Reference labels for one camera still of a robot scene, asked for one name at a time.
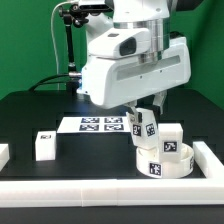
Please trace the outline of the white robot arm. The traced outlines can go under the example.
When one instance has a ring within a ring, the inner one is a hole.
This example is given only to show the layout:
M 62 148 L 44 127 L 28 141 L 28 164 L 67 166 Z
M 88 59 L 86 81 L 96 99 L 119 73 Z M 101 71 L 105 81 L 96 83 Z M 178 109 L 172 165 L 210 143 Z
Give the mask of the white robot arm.
M 90 19 L 82 91 L 109 109 L 134 108 L 148 95 L 161 100 L 166 91 L 189 81 L 191 65 L 184 37 L 170 37 L 170 16 L 190 11 L 203 0 L 80 0 L 80 7 L 102 2 L 114 11 L 111 24 Z

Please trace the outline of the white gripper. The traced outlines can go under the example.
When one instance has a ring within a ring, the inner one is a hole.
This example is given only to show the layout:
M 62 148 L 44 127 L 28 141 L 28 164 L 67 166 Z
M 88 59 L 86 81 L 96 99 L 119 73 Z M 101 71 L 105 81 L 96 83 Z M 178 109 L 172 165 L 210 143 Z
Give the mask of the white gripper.
M 167 97 L 164 90 L 187 83 L 190 76 L 187 41 L 178 37 L 170 41 L 157 62 L 140 63 L 137 56 L 120 60 L 93 57 L 82 69 L 82 91 L 105 109 L 125 104 L 133 121 L 141 123 L 142 113 L 137 111 L 135 100 L 155 94 L 153 109 L 162 115 Z

